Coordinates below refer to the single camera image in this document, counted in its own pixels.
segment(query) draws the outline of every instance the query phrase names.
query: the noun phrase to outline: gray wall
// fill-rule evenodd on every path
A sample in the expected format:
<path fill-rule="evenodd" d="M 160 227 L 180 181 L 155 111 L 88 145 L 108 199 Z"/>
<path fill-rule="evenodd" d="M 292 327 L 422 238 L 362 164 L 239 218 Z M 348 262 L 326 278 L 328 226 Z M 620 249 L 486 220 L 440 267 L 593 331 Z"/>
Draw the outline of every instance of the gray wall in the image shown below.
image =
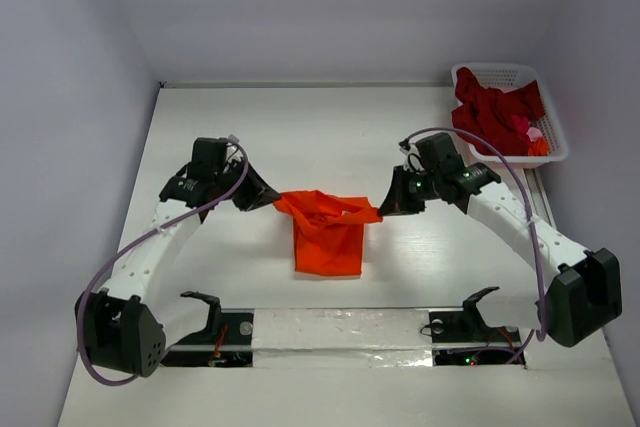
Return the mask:
<path fill-rule="evenodd" d="M 116 248 L 157 83 L 114 0 L 0 6 L 0 425 L 50 426 L 73 304 Z"/>
<path fill-rule="evenodd" d="M 607 329 L 636 419 L 640 414 L 640 162 L 638 0 L 566 0 L 536 49 L 571 152 L 543 170 L 558 226 L 607 247 L 623 267 L 622 318 Z"/>
<path fill-rule="evenodd" d="M 561 0 L 119 0 L 162 80 L 436 80 L 526 59 Z"/>

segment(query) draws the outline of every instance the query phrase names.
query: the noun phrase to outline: dark red fabric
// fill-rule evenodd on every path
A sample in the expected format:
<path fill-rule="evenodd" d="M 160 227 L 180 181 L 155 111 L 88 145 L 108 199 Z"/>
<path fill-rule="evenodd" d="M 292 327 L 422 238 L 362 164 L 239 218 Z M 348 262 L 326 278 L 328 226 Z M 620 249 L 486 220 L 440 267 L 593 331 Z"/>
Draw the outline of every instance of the dark red fabric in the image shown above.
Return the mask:
<path fill-rule="evenodd" d="M 476 134 L 504 155 L 527 155 L 530 141 L 526 135 L 518 133 L 513 115 L 530 121 L 545 115 L 538 83 L 534 81 L 505 93 L 500 89 L 482 87 L 466 67 L 458 70 L 457 75 L 455 93 L 462 105 L 451 115 L 453 126 Z M 493 155 L 473 139 L 461 137 L 474 144 L 481 154 Z"/>

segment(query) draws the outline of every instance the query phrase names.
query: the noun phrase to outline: laundry pile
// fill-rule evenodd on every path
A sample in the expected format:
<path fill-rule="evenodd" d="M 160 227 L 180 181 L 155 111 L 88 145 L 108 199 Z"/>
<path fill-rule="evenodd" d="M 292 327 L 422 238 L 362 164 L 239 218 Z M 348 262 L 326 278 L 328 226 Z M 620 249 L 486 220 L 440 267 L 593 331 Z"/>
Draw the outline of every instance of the laundry pile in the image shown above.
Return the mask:
<path fill-rule="evenodd" d="M 482 87 L 466 67 L 457 72 L 456 97 L 462 105 L 452 113 L 453 126 L 476 134 L 508 156 L 545 156 L 549 144 L 530 122 L 544 117 L 538 83 L 512 92 Z M 494 155 L 474 139 L 460 136 L 475 145 L 479 153 Z"/>

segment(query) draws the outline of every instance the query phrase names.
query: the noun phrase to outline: tabletop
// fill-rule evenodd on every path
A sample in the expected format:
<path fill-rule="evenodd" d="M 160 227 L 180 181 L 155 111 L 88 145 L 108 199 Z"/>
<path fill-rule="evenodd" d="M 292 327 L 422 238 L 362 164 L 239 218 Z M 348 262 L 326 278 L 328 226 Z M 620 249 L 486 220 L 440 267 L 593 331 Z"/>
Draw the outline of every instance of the tabletop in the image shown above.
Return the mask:
<path fill-rule="evenodd" d="M 450 126 L 454 105 L 446 87 L 162 89 L 122 244 L 148 227 L 160 189 L 188 161 L 197 137 L 237 136 L 278 191 L 318 189 L 379 205 L 403 161 L 397 143 L 423 127 Z M 459 306 L 487 285 L 535 291 L 533 271 L 509 247 L 442 202 L 367 226 L 358 278 L 296 273 L 292 240 L 291 219 L 272 207 L 240 213 L 222 204 L 185 246 L 163 289 L 217 295 L 223 308 L 256 309 L 258 319 L 292 309 L 307 329 L 317 316 L 304 317 L 305 309 L 350 311 L 355 319 L 367 309 L 402 309 L 412 336 L 425 308 Z M 384 318 L 381 339 L 399 322 Z M 272 331 L 294 350 L 302 335 L 284 324 Z M 359 339 L 358 351 L 371 348 L 361 336 L 349 339 Z M 429 357 L 428 340 L 408 343 L 402 349 Z M 334 349 L 323 351 L 322 362 L 306 352 L 295 361 L 264 356 L 246 369 L 162 368 L 115 389 L 93 382 L 78 364 L 60 425 L 633 425 L 602 333 L 573 349 L 534 342 L 526 354 L 528 369 L 466 369 L 334 362 Z"/>

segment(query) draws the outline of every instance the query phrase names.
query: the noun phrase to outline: white laundry basket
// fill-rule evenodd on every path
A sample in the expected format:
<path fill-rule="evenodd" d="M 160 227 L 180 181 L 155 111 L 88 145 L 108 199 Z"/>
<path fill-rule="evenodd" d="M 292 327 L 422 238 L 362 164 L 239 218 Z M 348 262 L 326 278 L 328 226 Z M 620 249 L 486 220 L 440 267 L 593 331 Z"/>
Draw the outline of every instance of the white laundry basket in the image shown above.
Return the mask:
<path fill-rule="evenodd" d="M 556 115 L 555 107 L 551 101 L 551 96 L 547 87 L 544 85 L 538 73 L 532 67 L 519 64 L 496 64 L 496 63 L 471 63 L 471 64 L 458 64 L 454 65 L 451 69 L 451 76 L 453 77 L 453 85 L 458 82 L 457 72 L 462 67 L 467 67 L 473 75 L 476 76 L 478 82 L 483 87 L 496 87 L 504 90 L 505 92 L 524 87 L 525 85 L 538 81 L 538 88 L 540 90 L 540 97 L 542 98 L 542 105 L 546 115 L 541 119 L 531 122 L 532 127 L 540 129 L 542 135 L 549 144 L 549 155 L 543 157 L 512 157 L 507 156 L 507 160 L 515 167 L 521 169 L 533 169 L 547 162 L 558 162 L 564 160 L 569 155 L 569 147 L 567 141 L 560 127 L 558 116 Z M 482 155 L 479 153 L 475 146 L 469 144 L 471 155 L 478 159 L 480 162 L 485 163 L 499 163 L 500 159 L 494 155 Z"/>

